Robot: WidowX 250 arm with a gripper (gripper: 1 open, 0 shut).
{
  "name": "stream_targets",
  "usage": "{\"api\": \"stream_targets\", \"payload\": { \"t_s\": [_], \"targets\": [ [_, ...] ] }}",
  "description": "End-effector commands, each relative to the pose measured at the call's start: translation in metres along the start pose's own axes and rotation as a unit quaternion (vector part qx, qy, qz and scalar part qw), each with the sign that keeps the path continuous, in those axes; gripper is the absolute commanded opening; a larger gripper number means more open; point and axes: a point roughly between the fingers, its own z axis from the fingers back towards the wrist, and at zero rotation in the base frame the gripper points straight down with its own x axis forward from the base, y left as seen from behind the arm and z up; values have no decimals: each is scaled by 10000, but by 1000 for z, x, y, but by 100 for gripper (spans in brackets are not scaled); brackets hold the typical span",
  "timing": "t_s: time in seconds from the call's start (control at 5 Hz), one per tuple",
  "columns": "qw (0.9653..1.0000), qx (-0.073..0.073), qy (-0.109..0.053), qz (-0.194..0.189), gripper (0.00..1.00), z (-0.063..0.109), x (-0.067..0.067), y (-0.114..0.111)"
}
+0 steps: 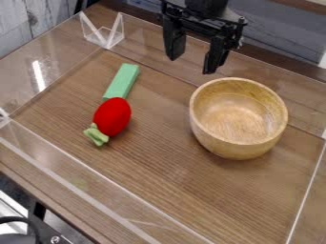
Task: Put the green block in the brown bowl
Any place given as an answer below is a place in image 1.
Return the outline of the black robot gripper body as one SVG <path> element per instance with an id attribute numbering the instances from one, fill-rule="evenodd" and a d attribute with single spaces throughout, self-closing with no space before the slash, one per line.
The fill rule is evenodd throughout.
<path id="1" fill-rule="evenodd" d="M 229 7 L 230 0 L 161 0 L 162 13 L 178 19 L 191 31 L 202 35 L 219 34 L 231 49 L 242 46 L 248 19 Z"/>

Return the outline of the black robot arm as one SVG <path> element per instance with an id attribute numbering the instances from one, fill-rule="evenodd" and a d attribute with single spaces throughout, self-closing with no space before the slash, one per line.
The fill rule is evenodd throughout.
<path id="1" fill-rule="evenodd" d="M 213 74 L 226 63 L 233 49 L 242 46 L 248 20 L 229 8 L 229 0 L 161 0 L 165 51 L 175 61 L 186 51 L 191 31 L 210 40 L 203 74 Z"/>

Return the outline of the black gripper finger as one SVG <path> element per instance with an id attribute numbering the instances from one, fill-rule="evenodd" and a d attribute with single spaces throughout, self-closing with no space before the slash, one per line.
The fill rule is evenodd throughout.
<path id="1" fill-rule="evenodd" d="M 215 35 L 210 40 L 209 52 L 203 60 L 203 74 L 213 74 L 225 65 L 230 54 L 230 43 L 225 36 Z"/>
<path id="2" fill-rule="evenodd" d="M 186 31 L 181 21 L 170 16 L 163 16 L 163 40 L 166 54 L 175 61 L 185 54 Z"/>

